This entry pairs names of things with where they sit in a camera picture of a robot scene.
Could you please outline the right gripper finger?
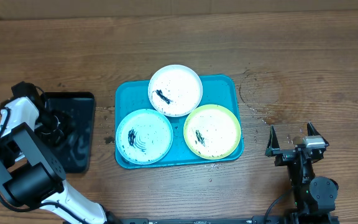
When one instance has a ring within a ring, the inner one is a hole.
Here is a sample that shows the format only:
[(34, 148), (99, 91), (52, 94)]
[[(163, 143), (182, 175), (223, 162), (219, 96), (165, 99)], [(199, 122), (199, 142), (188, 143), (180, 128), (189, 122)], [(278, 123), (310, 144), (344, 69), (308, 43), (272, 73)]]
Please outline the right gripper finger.
[(308, 136), (320, 136), (320, 133), (315, 129), (312, 122), (307, 123)]
[(275, 154), (275, 151), (278, 151), (279, 149), (280, 149), (280, 146), (279, 146), (279, 143), (278, 143), (275, 128), (274, 128), (273, 125), (271, 125), (271, 127), (270, 127), (270, 135), (269, 135), (269, 139), (268, 139), (267, 148), (265, 150), (265, 155), (266, 156), (273, 156)]

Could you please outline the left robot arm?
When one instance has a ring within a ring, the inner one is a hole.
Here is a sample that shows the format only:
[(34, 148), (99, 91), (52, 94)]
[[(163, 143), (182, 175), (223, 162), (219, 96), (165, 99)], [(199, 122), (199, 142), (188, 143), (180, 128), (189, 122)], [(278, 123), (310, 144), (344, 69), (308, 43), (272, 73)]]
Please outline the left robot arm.
[(66, 173), (88, 169), (95, 102), (91, 93), (17, 97), (0, 107), (0, 202), (15, 212), (48, 210), (68, 223), (117, 223), (72, 187)]

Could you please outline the light blue rimmed plate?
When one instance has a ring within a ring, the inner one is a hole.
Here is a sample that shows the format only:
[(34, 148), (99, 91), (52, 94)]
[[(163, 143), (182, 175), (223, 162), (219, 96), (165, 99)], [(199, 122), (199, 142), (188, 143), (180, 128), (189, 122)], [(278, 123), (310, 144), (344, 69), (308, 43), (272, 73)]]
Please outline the light blue rimmed plate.
[(161, 160), (170, 150), (173, 129), (158, 111), (141, 109), (129, 113), (116, 129), (116, 149), (135, 165), (149, 165)]

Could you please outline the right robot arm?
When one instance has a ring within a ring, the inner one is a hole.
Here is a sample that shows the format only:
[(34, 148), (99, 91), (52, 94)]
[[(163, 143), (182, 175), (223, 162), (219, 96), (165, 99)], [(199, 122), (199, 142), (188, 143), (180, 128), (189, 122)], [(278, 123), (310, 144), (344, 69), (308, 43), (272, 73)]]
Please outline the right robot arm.
[(329, 143), (314, 128), (307, 124), (308, 135), (293, 149), (281, 149), (275, 128), (270, 128), (270, 136), (265, 151), (267, 157), (275, 158), (276, 166), (286, 166), (291, 189), (282, 197), (293, 193), (296, 209), (288, 211), (283, 223), (334, 223), (337, 218), (330, 213), (335, 210), (335, 200), (339, 186), (327, 177), (317, 177), (313, 164), (324, 158)]

